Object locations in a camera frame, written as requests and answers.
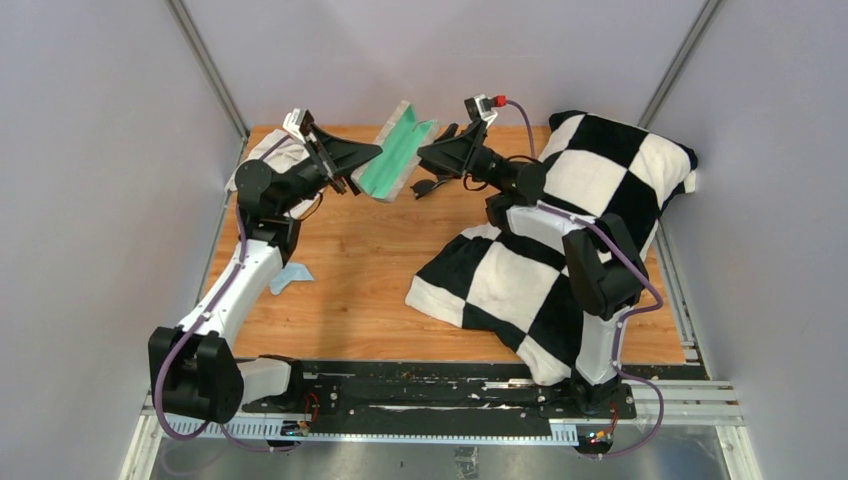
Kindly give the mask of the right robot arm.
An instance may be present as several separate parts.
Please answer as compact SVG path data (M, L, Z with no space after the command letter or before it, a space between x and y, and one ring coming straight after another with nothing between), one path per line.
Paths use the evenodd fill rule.
M463 231L414 276L407 304L454 326L494 333L541 386L566 383L577 413L615 396L619 325L649 280L630 221L550 193L559 155L505 157L482 121L451 125L418 153L438 175L495 187L488 222Z

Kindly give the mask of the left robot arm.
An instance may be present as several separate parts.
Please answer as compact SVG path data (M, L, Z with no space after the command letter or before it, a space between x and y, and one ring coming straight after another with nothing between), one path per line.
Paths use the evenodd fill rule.
M353 172L375 159L380 146L336 137L317 126L285 134L305 150L304 159L284 172L264 157L248 159L234 174L239 242L212 290L176 326L158 327L148 341L151 396L164 431L177 440L170 415L226 424L253 401L268 400L283 413L298 411L306 386L296 361L261 356L239 361L231 345L262 291L280 273L297 246L301 221L292 209L352 184Z

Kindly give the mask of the black sunglasses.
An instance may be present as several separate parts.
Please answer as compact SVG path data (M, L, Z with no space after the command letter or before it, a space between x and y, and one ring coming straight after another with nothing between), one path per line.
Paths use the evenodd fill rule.
M434 190L441 187L448 181L448 178L423 179L415 182L410 189L413 192L414 199L420 200L431 194Z

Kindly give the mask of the light blue lens cloth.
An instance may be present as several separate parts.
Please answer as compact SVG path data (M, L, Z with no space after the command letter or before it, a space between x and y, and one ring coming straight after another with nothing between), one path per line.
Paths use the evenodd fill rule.
M278 296L291 283L314 281L315 278L306 265L290 262L271 279L269 283L269 290L272 295Z

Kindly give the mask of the grey glasses case green lining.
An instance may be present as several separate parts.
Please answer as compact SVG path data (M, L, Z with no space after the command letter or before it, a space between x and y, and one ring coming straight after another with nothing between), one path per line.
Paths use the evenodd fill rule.
M418 149L439 131L437 120L419 120L414 106L402 100L375 138L382 153L354 171L354 185L378 202L394 202L419 166Z

